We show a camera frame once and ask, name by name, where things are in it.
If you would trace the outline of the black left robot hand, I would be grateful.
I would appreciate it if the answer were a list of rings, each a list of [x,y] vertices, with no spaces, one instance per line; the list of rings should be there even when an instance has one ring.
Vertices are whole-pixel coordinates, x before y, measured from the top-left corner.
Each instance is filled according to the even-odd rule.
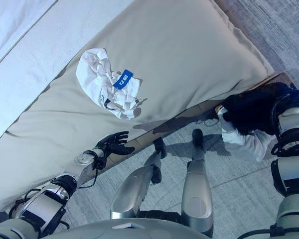
[[[129,155],[135,151],[135,148],[127,147],[128,131],[121,131],[111,134],[101,139],[96,145],[96,149],[101,149],[104,157],[107,158],[110,154]]]

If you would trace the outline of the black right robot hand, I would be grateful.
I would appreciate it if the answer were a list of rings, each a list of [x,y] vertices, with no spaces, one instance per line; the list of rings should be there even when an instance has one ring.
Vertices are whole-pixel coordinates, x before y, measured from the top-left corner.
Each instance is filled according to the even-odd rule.
[[[278,106],[292,108],[299,105],[299,89],[288,89],[278,100]]]

